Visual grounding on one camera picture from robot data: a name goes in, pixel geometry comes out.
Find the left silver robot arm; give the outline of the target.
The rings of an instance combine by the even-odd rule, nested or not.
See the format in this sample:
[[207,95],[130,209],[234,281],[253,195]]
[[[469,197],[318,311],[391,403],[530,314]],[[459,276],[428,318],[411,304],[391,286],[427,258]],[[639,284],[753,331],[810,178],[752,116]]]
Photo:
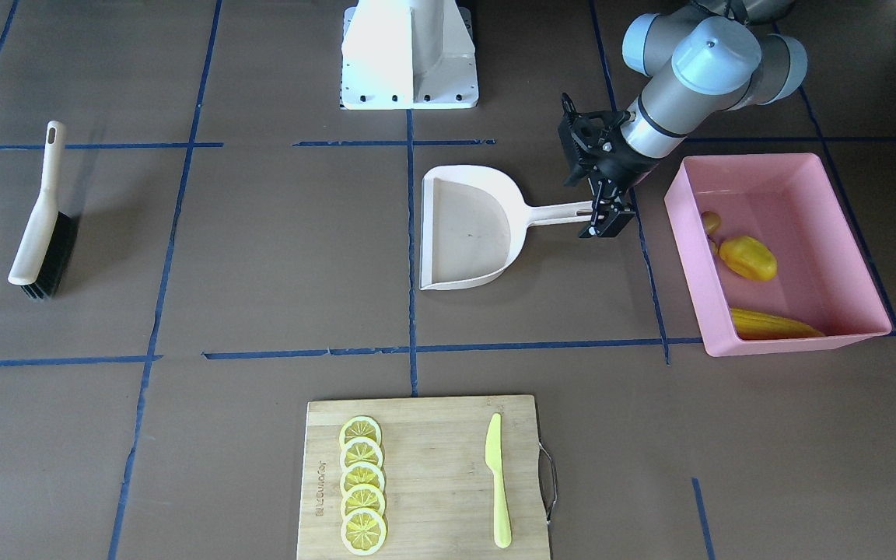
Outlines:
[[648,13],[625,32],[626,66],[647,84],[624,110],[579,111],[562,95],[559,141],[569,187],[587,180],[593,200],[580,237],[615,237],[636,210],[627,194],[711,114],[785,99],[806,78],[806,49],[793,37],[758,37],[793,1],[690,1]]

